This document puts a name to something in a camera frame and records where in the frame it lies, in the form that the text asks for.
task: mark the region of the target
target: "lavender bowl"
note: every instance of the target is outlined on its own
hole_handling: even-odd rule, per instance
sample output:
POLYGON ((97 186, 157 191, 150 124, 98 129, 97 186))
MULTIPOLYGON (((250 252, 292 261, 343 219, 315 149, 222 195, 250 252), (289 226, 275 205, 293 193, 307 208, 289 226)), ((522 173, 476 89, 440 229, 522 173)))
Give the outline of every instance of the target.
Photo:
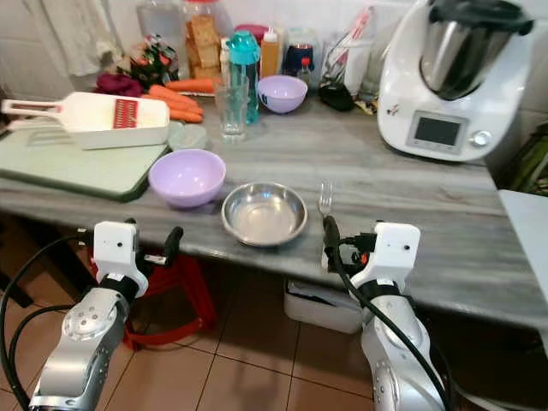
POLYGON ((211 201, 224 182, 226 165, 206 150, 187 149, 161 157, 151 167, 152 190, 176 208, 201 206, 211 201))
POLYGON ((271 75, 259 81, 259 98, 275 113, 289 113, 302 103, 308 86, 303 80, 290 75, 271 75))

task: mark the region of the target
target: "metal bowl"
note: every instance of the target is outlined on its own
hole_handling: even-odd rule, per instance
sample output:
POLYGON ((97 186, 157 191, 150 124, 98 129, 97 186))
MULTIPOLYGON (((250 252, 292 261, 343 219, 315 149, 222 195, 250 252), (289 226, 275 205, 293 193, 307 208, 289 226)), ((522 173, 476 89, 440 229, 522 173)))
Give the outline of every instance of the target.
POLYGON ((271 247, 297 237, 307 223, 302 198, 281 184, 250 182, 223 202, 224 228, 250 246, 271 247))

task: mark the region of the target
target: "red grater blade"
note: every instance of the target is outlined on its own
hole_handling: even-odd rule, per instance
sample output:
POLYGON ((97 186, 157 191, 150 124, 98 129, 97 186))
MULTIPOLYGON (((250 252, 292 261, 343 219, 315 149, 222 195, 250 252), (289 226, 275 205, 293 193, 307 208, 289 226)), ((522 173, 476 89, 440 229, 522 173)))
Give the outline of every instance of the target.
POLYGON ((114 106, 114 124, 112 128, 137 127, 137 102, 117 98, 114 106))

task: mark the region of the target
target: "white kitchen appliance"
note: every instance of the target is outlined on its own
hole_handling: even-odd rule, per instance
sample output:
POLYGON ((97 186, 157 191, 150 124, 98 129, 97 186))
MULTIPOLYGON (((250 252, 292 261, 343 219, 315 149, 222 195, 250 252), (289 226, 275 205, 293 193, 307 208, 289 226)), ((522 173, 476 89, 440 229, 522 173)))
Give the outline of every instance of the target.
POLYGON ((532 28, 501 0, 419 0, 384 62, 378 126, 386 142, 449 161, 493 150, 523 93, 532 28))

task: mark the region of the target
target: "bottle cap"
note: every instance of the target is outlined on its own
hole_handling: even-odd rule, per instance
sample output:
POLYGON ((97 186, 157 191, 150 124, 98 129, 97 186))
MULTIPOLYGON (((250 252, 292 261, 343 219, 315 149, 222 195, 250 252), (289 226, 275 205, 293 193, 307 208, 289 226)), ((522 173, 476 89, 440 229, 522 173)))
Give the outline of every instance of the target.
POLYGON ((255 37, 248 31, 234 33, 227 42, 230 50, 229 59, 234 64, 253 64, 260 59, 260 47, 255 37))
POLYGON ((268 32, 265 33, 263 40, 268 41, 269 43, 277 42, 277 34, 272 27, 268 27, 268 32))

